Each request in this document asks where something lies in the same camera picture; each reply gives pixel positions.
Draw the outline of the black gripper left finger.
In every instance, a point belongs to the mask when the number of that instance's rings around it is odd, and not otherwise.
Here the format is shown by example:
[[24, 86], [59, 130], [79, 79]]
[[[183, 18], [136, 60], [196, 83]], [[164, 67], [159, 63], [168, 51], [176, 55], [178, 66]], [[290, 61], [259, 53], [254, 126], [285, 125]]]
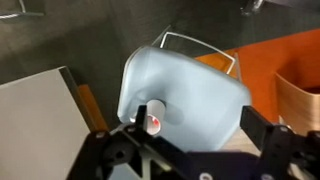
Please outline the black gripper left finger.
[[140, 105], [137, 110], [136, 119], [135, 119], [135, 127], [139, 131], [145, 132], [147, 130], [147, 106]]

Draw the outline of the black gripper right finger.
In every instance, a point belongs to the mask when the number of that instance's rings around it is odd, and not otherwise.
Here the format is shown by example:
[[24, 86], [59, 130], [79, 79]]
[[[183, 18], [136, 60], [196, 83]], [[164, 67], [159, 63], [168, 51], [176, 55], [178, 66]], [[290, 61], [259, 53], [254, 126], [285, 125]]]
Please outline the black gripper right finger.
[[268, 152], [273, 124], [254, 107], [244, 106], [242, 108], [240, 127], [262, 154]]

